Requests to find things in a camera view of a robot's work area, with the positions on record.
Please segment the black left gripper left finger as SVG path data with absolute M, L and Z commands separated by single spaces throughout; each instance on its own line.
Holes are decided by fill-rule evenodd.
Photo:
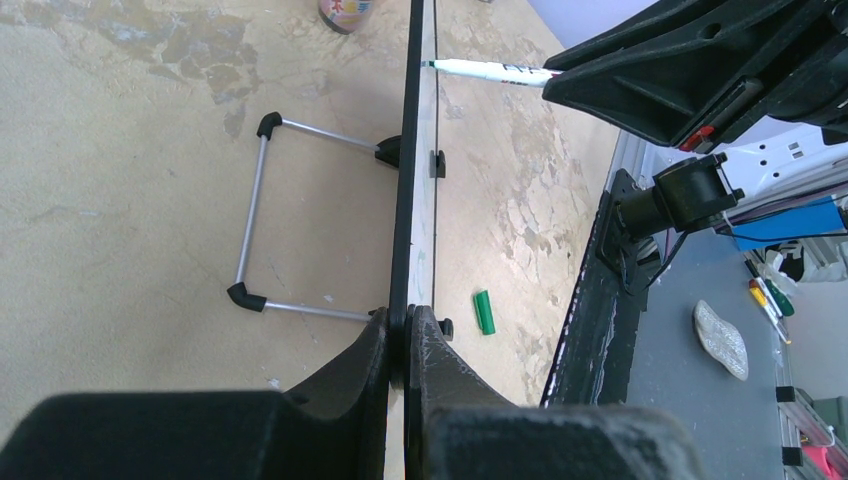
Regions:
M 388 319 L 286 391 L 56 395 L 1 451 L 5 479 L 378 479 Z

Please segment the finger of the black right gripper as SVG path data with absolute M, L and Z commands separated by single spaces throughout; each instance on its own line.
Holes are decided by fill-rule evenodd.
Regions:
M 809 4 L 658 1 L 545 64 L 598 76 L 806 76 Z
M 562 74 L 546 101 L 605 120 L 655 145 L 712 149 L 764 117 L 816 126 L 826 145 L 847 139 L 847 5 L 809 4 L 809 73 L 798 77 L 641 77 Z

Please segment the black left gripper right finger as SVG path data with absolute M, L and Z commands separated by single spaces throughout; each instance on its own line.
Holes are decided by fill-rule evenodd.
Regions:
M 703 479 L 691 436 L 642 407 L 520 407 L 448 344 L 429 306 L 405 322 L 409 479 Z

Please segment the green marker cap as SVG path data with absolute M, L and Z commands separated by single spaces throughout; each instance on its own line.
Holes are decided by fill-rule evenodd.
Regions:
M 490 303 L 489 292 L 481 290 L 474 294 L 473 305 L 478 327 L 483 335 L 493 335 L 496 333 L 492 307 Z

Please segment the white whiteboard black frame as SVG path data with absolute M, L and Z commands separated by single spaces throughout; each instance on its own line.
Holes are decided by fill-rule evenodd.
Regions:
M 410 3 L 400 159 L 388 307 L 392 387 L 403 388 L 405 320 L 410 306 L 431 306 L 435 292 L 438 73 L 437 3 Z

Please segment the white green whiteboard marker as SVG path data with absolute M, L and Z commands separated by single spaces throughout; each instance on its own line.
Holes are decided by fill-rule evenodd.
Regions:
M 460 59 L 424 60 L 421 66 L 449 75 L 534 88 L 544 88 L 551 79 L 562 74 L 562 71 L 537 67 Z

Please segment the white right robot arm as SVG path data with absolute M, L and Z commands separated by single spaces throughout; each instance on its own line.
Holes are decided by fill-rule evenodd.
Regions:
M 843 1 L 657 1 L 545 65 L 546 101 L 685 155 L 652 187 L 608 196 L 608 260 L 662 230 L 711 227 L 752 198 L 722 172 L 720 146 L 763 118 L 816 127 L 828 150 L 847 143 Z

